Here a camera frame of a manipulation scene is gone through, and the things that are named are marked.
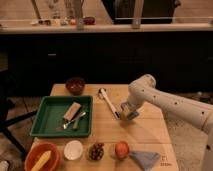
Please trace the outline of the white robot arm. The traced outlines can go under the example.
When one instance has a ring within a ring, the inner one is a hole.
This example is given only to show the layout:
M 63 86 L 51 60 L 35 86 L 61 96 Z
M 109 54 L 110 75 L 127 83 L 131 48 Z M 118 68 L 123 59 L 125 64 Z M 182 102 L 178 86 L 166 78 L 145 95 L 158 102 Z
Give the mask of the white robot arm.
M 166 93 L 155 86 L 156 80 L 150 74 L 132 81 L 128 86 L 129 96 L 121 104 L 121 119 L 133 120 L 144 102 L 181 118 L 208 135 L 201 171 L 213 171 L 213 105 Z

